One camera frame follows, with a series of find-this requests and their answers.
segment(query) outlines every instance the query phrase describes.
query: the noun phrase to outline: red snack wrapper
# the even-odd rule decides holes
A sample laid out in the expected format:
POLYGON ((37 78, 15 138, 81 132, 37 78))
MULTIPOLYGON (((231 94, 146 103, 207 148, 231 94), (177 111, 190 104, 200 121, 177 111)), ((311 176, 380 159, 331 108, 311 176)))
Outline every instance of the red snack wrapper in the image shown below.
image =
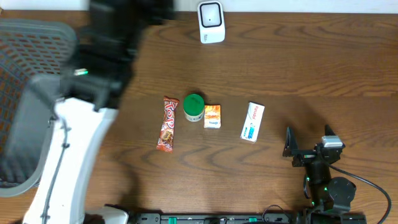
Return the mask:
POLYGON ((173 152, 175 109, 180 101, 177 99, 167 98, 166 96, 163 100, 164 120, 156 149, 171 153, 173 152))

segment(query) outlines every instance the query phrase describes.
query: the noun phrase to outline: wooden table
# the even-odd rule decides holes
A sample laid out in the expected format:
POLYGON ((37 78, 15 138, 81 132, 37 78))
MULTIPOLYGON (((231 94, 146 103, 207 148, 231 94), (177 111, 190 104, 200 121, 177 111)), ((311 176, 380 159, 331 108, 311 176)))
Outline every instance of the wooden table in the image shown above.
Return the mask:
MULTIPOLYGON (((84 12, 5 11, 1 17, 62 21, 77 28, 84 12)), ((226 13, 226 40, 203 45, 197 15, 147 31, 90 180, 86 207, 179 212, 300 210, 304 168, 282 157, 287 126, 311 148, 330 124, 345 142, 335 165, 386 189, 398 203, 398 16, 371 14, 226 13), (222 105, 222 127, 203 129, 177 109, 173 154, 155 150, 164 95, 183 100, 202 91, 222 105), (259 139, 239 138, 248 102, 266 106, 259 139)), ((332 172, 333 176, 342 175, 332 172)), ((387 202, 358 187, 352 212, 376 223, 387 202)), ((0 199, 0 223, 23 216, 35 189, 0 199)), ((393 209, 386 223, 398 222, 393 209)))

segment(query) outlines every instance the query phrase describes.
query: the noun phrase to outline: gray mesh backrest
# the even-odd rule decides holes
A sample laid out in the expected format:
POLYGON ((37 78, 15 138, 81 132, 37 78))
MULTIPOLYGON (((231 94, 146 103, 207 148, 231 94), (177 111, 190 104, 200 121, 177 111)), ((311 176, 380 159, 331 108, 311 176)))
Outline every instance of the gray mesh backrest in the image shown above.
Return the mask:
POLYGON ((31 177, 44 156, 51 112, 26 86, 38 75, 35 85, 41 80, 57 94, 60 64, 75 44, 75 33, 65 24, 0 19, 0 197, 15 187, 23 192, 23 183, 31 186, 39 179, 31 177))

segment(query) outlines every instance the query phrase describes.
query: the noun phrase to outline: green connector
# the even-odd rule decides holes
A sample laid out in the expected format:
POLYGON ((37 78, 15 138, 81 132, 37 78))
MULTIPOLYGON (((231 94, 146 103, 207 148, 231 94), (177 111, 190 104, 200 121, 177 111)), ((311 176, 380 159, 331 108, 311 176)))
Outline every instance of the green connector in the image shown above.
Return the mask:
POLYGON ((177 218, 170 217, 169 218, 169 224, 177 224, 177 218))

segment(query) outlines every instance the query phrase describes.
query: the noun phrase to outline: small jar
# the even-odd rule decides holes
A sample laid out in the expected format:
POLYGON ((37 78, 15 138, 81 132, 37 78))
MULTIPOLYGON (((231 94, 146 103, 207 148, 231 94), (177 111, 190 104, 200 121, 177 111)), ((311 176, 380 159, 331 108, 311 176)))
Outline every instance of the small jar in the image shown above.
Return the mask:
POLYGON ((185 118, 191 122, 200 121, 205 114, 205 101, 197 94, 185 97, 183 107, 185 118))

